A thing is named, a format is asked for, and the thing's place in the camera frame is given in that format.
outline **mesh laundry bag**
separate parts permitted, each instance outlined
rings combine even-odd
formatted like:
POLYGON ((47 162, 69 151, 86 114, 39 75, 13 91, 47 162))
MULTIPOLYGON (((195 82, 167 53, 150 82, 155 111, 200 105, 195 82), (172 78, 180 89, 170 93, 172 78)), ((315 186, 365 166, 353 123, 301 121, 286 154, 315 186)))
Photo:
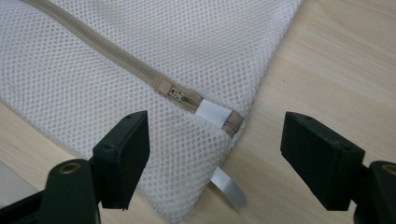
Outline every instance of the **mesh laundry bag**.
MULTIPOLYGON (((214 108, 246 118, 301 1, 52 2, 214 108)), ((120 118, 147 110, 151 153, 139 188, 169 222, 192 209, 246 122, 236 135, 225 132, 48 13, 11 0, 0 1, 0 99, 86 159, 120 118)))

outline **light wooden surface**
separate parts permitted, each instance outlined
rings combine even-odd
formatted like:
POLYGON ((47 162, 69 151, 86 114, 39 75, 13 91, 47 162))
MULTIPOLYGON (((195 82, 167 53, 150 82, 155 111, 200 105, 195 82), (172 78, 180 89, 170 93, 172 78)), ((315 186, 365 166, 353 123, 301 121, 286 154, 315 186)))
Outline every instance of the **light wooden surface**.
MULTIPOLYGON (((247 129, 222 168, 247 194, 236 211, 209 186, 185 223, 353 223, 327 212, 281 157, 286 111, 312 116, 366 150, 364 164, 396 161, 396 1, 305 0, 270 64, 247 129)), ((73 155, 0 105, 0 160, 37 189, 73 155)), ((163 223, 140 192, 103 223, 163 223)))

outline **white fabric tab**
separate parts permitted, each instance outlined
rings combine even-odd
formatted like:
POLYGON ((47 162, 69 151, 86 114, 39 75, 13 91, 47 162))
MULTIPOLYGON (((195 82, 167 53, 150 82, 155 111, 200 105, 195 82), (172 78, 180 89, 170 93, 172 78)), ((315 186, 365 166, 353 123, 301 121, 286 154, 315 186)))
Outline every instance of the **white fabric tab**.
POLYGON ((222 128, 227 118, 230 117, 231 112, 231 109, 224 108, 221 105, 215 105, 204 99, 195 114, 222 128))
POLYGON ((215 173, 210 180, 223 192, 233 206, 239 209, 245 204, 247 196, 244 191, 242 191, 219 167, 216 167, 215 173))

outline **beige zipper tape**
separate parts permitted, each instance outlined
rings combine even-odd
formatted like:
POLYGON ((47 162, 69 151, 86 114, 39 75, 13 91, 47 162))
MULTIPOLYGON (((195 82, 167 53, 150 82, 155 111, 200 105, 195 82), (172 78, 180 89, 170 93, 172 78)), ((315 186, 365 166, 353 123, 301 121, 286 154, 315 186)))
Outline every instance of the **beige zipper tape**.
MULTIPOLYGON (((178 85, 157 70, 97 34, 93 29, 50 1, 22 0, 22 2, 40 9, 84 41, 88 46, 107 57, 111 62, 116 63, 131 74, 139 77, 156 91, 162 93, 165 97, 187 111, 195 113, 204 100, 204 97, 197 92, 178 85)), ((232 111, 221 129, 233 137, 239 131, 243 120, 244 118, 242 116, 232 111)))

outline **black plastic part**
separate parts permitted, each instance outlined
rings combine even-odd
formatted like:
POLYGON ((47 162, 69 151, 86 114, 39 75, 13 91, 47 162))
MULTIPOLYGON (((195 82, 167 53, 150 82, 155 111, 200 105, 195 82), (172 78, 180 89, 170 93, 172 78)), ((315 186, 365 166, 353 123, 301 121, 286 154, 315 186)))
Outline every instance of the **black plastic part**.
POLYGON ((374 161, 370 164, 369 180, 379 222, 396 224, 396 164, 374 161))
POLYGON ((353 223, 355 224, 391 224, 388 222, 379 222, 375 208, 371 204, 369 207, 358 205, 353 215, 353 223))
POLYGON ((315 119, 287 112, 281 152, 327 210, 348 209, 364 150, 315 119))
POLYGON ((0 223, 33 224, 37 221, 43 191, 0 209, 0 223))
POLYGON ((148 113, 142 111, 123 118, 93 148, 97 200, 104 208, 128 209, 148 160, 148 113))
POLYGON ((64 161, 52 168, 37 223, 100 223, 88 161, 64 161))

